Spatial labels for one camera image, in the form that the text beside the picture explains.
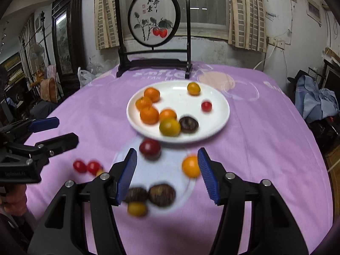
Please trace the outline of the person's left hand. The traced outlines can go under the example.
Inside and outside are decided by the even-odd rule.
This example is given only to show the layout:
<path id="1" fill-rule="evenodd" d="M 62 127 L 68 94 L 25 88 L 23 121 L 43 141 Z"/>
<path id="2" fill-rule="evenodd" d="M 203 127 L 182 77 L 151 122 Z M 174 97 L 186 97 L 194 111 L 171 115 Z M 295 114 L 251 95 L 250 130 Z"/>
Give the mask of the person's left hand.
<path id="1" fill-rule="evenodd" d="M 16 185 L 6 194 L 6 202 L 3 209 L 9 215 L 21 217 L 27 212 L 27 186 Z"/>

